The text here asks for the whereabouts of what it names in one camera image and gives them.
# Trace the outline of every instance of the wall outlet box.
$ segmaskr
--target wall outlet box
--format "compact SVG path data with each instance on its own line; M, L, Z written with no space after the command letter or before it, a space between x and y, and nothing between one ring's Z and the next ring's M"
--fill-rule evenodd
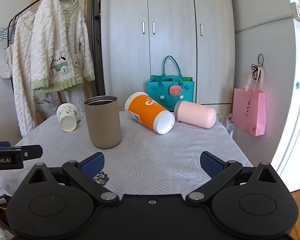
M292 16L300 21L300 4L297 4L296 2L293 2L290 4Z

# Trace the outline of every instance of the cup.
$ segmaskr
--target cup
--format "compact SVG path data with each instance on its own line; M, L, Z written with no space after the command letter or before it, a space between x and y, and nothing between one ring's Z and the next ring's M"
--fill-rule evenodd
M213 108L188 101L178 101L174 113L177 122L187 122L203 128L211 128L217 118Z
M84 103L85 116L92 144L111 148L121 140L118 99L114 96L90 98Z
M175 122L169 112L144 92L131 95L124 105L124 110L135 120L155 130L159 134L169 132Z
M71 132L77 127L77 112L75 105L65 103L58 107L57 116L60 127L65 132Z

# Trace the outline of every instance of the handbag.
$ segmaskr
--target handbag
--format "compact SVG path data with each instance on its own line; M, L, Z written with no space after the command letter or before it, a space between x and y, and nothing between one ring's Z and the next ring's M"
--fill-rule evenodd
M260 75L260 90L256 90ZM232 121L245 132L259 136L265 133L266 128L266 95L263 92L264 71L261 65L258 65L258 76L253 90L249 89L250 84L251 75L245 89L234 90Z
M165 75L165 63L169 57L178 68L178 76ZM164 58L162 70L163 74L161 76L151 75L151 80L147 82L147 94L169 111L174 110L178 101L193 102L193 78L181 75L180 67L172 56Z

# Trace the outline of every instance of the pink shopping bag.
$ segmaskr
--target pink shopping bag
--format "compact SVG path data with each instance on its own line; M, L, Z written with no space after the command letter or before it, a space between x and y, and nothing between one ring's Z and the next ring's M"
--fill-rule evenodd
M260 77L260 90L256 90ZM263 92L264 71L258 65L257 81L253 89L249 89L251 75L245 89L234 89L232 121L245 132L258 136L265 133L266 128L266 97Z

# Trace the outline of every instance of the white patterned tablecloth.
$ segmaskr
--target white patterned tablecloth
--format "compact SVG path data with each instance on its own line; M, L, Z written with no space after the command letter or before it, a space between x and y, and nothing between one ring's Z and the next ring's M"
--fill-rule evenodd
M23 178L37 162L60 167L68 160L78 162L100 151L105 156L103 172L97 181L123 194L186 194L210 177L201 169L200 154L209 151L224 161L237 160L251 166L247 157L220 122L210 129L176 122L170 132L160 135L120 112L122 140L110 149L98 149L89 139L84 115L72 132L63 132L56 115L40 124L17 146L40 144L40 159L24 161L24 169L0 171L0 195L13 195Z

